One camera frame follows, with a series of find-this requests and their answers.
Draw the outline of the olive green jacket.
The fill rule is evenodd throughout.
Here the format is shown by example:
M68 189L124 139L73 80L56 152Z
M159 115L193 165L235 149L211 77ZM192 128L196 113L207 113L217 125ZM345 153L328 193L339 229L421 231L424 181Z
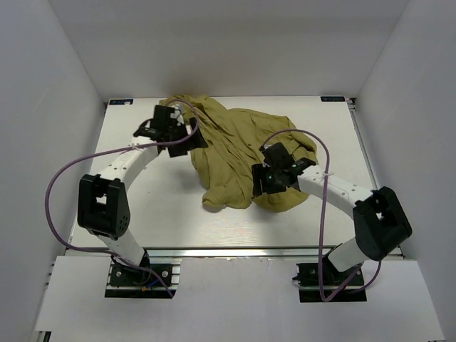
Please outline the olive green jacket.
M263 160L259 151L263 142L282 143L295 159L316 159L316 143L303 133L294 132L295 125L288 117L227 109L207 95L174 95L161 100L163 105L168 103L182 105L185 120L198 118L208 145L191 152L192 165L205 189L202 205L206 210L246 209L256 204L270 212L285 212L308 199L306 193L293 188L259 197L252 194L252 165Z

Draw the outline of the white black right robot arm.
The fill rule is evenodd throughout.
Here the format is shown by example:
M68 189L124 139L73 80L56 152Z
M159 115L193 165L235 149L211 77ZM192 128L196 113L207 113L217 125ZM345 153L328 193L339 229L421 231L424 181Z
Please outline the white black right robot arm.
M294 159L278 142L259 151L264 161L252 166L253 195L277 194L294 188L317 196L347 214L354 237L323 257L322 277L330 284L368 260L381 261L408 239L412 227L396 193L389 187L369 190L331 175L308 158Z

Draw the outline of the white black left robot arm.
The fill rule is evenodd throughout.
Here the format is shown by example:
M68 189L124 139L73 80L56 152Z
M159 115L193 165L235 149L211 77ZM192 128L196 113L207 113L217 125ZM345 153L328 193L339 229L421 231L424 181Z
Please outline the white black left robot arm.
M186 109L194 107L184 100L156 105L150 119L133 133L127 150L95 175L84 175L79 182L77 223L101 240L113 256L126 265L126 276L134 284L150 278L145 249L129 230L128 189L138 175L163 150L170 157L206 148L197 119L197 111L184 119Z

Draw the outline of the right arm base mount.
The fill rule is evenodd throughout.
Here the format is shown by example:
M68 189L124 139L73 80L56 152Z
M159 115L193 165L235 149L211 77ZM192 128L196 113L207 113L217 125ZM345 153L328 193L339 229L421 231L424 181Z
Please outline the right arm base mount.
M318 264L297 264L297 275L292 282L299 289L301 303L322 303L318 284ZM329 297L353 272L356 273L351 280L331 299L336 303L367 302L363 273L358 266L353 266L347 271L331 271L323 265L323 294Z

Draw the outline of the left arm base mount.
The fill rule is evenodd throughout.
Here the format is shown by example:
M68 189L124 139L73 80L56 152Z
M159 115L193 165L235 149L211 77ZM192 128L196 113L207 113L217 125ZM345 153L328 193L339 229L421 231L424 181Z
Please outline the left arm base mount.
M170 292L175 294L179 284L180 263L151 261L149 267L160 276ZM133 269L114 259L110 263L105 298L171 299L171 296L155 275Z

